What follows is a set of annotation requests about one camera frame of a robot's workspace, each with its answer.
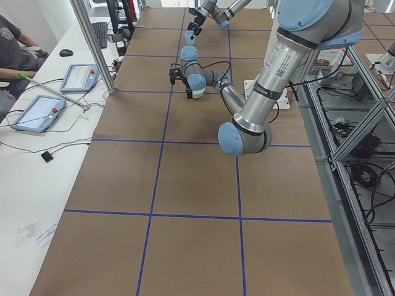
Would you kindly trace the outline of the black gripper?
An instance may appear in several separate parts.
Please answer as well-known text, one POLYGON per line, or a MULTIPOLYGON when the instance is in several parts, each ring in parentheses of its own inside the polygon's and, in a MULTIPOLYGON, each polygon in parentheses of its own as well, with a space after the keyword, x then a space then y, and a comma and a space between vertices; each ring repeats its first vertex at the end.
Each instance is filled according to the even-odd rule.
POLYGON ((205 22, 206 17, 195 8, 189 8, 188 12, 194 16, 194 20, 188 25, 188 30, 193 30, 193 35, 191 38, 194 39, 202 31, 201 26, 205 22))
POLYGON ((192 99, 193 91, 191 90, 190 85, 188 83, 188 76, 185 74, 185 72, 182 69, 180 69, 179 80, 181 80, 181 82, 185 85, 187 99, 192 99))

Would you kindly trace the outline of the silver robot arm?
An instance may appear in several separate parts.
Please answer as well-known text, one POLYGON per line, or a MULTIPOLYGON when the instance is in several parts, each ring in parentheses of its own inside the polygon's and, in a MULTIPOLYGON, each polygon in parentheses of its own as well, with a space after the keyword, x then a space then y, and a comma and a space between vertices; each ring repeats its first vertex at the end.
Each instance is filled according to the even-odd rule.
POLYGON ((277 42, 244 98, 224 72, 203 68, 192 45, 181 50, 182 65, 169 71, 170 81, 180 79, 188 97, 213 87, 232 114, 218 130, 218 143, 232 156, 255 154, 272 141, 267 117, 297 66, 310 51, 337 49, 358 43, 362 37, 364 1, 282 1, 278 7, 277 42))
POLYGON ((194 16, 194 20, 188 25, 188 31, 192 32, 190 40, 193 40, 200 34, 207 17, 214 19, 220 29, 223 30, 229 25, 229 21, 250 2, 251 0, 234 1, 224 11, 218 8, 217 1, 214 0, 205 0, 198 9, 189 8, 188 12, 194 16))

